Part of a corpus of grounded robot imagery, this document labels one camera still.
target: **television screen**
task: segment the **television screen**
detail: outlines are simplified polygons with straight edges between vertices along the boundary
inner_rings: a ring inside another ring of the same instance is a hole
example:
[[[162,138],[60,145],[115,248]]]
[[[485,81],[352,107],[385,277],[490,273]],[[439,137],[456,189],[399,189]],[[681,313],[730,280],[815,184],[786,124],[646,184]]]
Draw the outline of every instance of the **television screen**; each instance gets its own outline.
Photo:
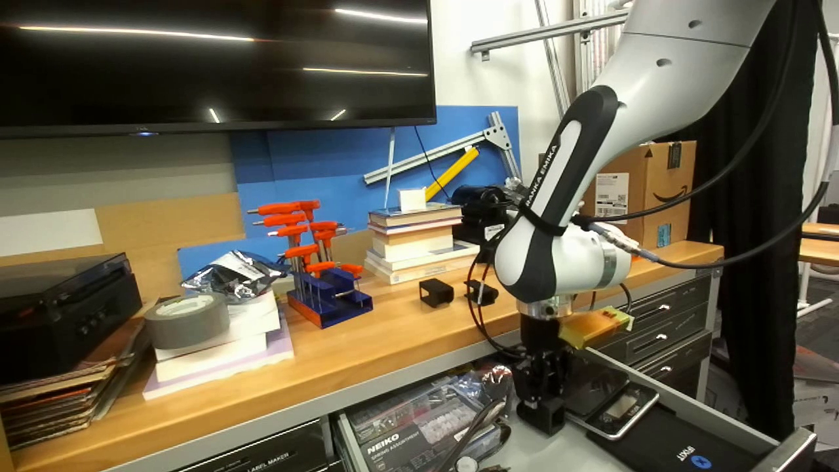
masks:
[[[433,124],[430,0],[2,0],[0,137]]]

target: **black cable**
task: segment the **black cable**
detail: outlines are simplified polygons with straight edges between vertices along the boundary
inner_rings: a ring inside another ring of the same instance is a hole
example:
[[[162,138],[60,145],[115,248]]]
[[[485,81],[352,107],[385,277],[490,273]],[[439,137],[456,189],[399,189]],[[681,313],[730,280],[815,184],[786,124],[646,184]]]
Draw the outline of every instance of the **black cable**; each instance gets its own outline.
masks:
[[[597,217],[591,217],[595,222],[605,222],[605,220],[631,220],[631,217],[646,217],[646,214],[656,214],[656,212],[663,212],[663,210],[671,210],[698,193],[705,193],[710,187],[717,187],[718,180],[724,180],[742,159],[749,158],[753,147],[759,145],[759,138],[766,134],[766,129],[772,125],[780,104],[782,104],[782,96],[783,96],[783,88],[786,88],[786,78],[790,78],[790,70],[793,70],[793,52],[794,52],[794,44],[798,44],[798,18],[799,18],[799,11],[794,8],[793,11],[793,18],[790,18],[790,33],[786,33],[786,47],[783,47],[783,58],[782,58],[782,67],[780,67],[780,77],[776,77],[776,87],[774,87],[774,94],[769,100],[769,104],[762,107],[761,112],[761,120],[756,124],[753,134],[742,142],[742,147],[735,153],[735,159],[727,163],[713,179],[709,179],[705,184],[700,184],[698,189],[686,192],[686,193],[679,193],[677,200],[668,200],[659,206],[648,206],[648,210],[637,210],[637,212],[625,212],[625,214],[597,214]]]
[[[477,280],[477,284],[485,284],[488,280],[488,273],[490,273],[490,264],[482,267],[482,275],[474,277],[474,267],[477,267],[477,259],[479,254],[471,259],[470,264],[470,273],[466,273],[466,284],[470,280]],[[521,352],[517,352],[517,347],[504,347],[492,338],[492,334],[488,330],[485,319],[482,319],[482,306],[474,301],[474,296],[466,296],[466,306],[470,306],[470,317],[477,327],[477,334],[500,355],[500,356],[508,356],[508,359],[521,359]]]
[[[414,134],[416,134],[419,153],[423,153],[423,158],[426,158],[423,163],[426,163],[426,168],[427,168],[427,174],[430,174],[433,184],[439,184],[439,187],[440,187],[440,179],[439,179],[435,168],[430,165],[430,159],[427,159],[427,150],[426,150],[426,142],[423,142],[423,137],[419,137],[419,129],[416,129],[416,125],[414,125]]]
[[[625,309],[631,309],[631,292],[629,292],[629,285],[626,285],[626,284],[621,284],[621,292],[625,292],[625,296],[626,296]]]
[[[820,205],[823,193],[829,192],[829,184],[819,184],[819,192],[815,196],[811,200],[811,205],[806,206],[806,212],[793,222],[786,225],[782,233],[772,237],[769,242],[738,254],[738,256],[730,256],[730,259],[722,259],[722,263],[713,263],[713,264],[685,264],[685,263],[668,263],[668,259],[662,259],[659,254],[650,254],[646,248],[635,248],[618,239],[613,239],[609,231],[597,231],[597,225],[592,225],[592,231],[597,231],[603,239],[609,239],[612,244],[617,244],[618,248],[629,252],[629,254],[637,254],[637,256],[646,256],[656,264],[663,264],[663,267],[677,267],[677,271],[717,271],[717,267],[730,267],[730,264],[738,264],[738,263],[745,263],[766,248],[772,248],[774,244],[780,244],[782,239],[786,239],[790,233],[799,231],[803,222],[811,220],[811,214],[815,212],[815,206]]]
[[[588,309],[595,309],[595,305],[597,305],[597,292],[592,292],[592,301],[588,305]]]

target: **metal drawer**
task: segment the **metal drawer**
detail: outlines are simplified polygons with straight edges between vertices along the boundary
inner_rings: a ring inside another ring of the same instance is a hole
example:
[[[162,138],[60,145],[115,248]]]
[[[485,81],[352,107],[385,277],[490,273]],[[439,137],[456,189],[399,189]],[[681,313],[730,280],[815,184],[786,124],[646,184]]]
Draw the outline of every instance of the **metal drawer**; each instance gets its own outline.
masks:
[[[635,317],[635,327],[639,330],[648,322],[656,322],[659,317],[679,314],[693,306],[709,306],[709,296],[710,275],[700,275],[668,292],[637,298],[629,309],[625,306],[625,313]]]
[[[681,342],[662,356],[637,364],[639,372],[686,397],[698,397],[700,364],[710,355],[710,334]]]
[[[696,277],[663,293],[654,293],[631,305],[631,330],[609,338],[597,347],[603,355],[639,364],[650,356],[675,348],[685,338],[705,334],[710,277]]]

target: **wooden countertop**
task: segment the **wooden countertop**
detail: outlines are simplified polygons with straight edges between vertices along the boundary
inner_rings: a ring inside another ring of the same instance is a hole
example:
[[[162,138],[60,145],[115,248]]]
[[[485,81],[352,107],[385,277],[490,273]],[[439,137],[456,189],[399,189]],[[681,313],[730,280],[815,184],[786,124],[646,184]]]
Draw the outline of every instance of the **wooden countertop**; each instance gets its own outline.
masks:
[[[693,242],[667,247],[659,254],[677,263],[722,259],[718,247]],[[648,285],[675,273],[677,271],[639,259],[631,264],[626,285]],[[317,330],[289,313],[296,348],[293,362],[241,372],[156,401],[142,398],[138,391],[148,376],[138,376],[103,423],[65,439],[22,449],[13,453],[13,462],[26,472],[115,467],[423,359],[482,343],[461,298],[465,285],[456,280],[458,277],[452,277],[456,301],[439,309],[419,301],[416,284],[377,285],[361,280],[360,289],[371,293],[376,305],[376,309],[361,317]],[[495,305],[485,306],[485,319],[495,336],[517,330],[517,301],[499,293]]]
[[[832,237],[839,237],[839,225],[806,222],[806,233],[832,233]],[[803,237],[799,259],[803,259],[803,263],[814,263],[814,264],[839,264],[839,242],[825,242],[825,239],[808,239],[808,237]]]

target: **metal rod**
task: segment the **metal rod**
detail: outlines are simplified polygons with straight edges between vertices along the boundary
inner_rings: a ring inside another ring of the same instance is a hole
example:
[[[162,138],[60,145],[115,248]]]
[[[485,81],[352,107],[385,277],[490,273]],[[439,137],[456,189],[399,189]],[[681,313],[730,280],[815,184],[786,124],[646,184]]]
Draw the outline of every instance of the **metal rod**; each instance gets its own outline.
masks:
[[[405,158],[399,163],[389,163],[389,168],[371,170],[371,174],[365,174],[365,184],[371,187],[371,184],[377,184],[377,180],[382,180],[389,175],[395,175],[395,174],[427,165],[433,159],[440,159],[440,158],[445,158],[452,153],[465,153],[466,147],[479,145],[479,142],[490,142],[492,147],[499,147],[508,175],[515,180],[521,180],[521,170],[517,165],[515,147],[508,142],[506,125],[500,120],[500,112],[490,112],[490,125],[488,129],[474,132],[474,134],[461,137],[461,138],[454,138],[454,142],[440,145],[435,150]]]
[[[490,49],[540,41],[540,40],[551,40],[551,36],[605,29],[605,27],[625,23],[626,15],[629,15],[626,11],[618,11],[618,12],[605,12],[605,15],[563,22],[563,23],[555,23],[549,29],[529,29],[529,32],[490,36],[490,40],[471,41],[470,52],[490,52]]]
[[[534,0],[534,12],[540,18],[540,27],[551,27],[551,12],[546,8],[546,0]],[[551,70],[553,96],[559,116],[566,116],[566,104],[572,102],[568,85],[563,78],[562,62],[559,62],[559,47],[553,40],[546,40],[546,60]]]

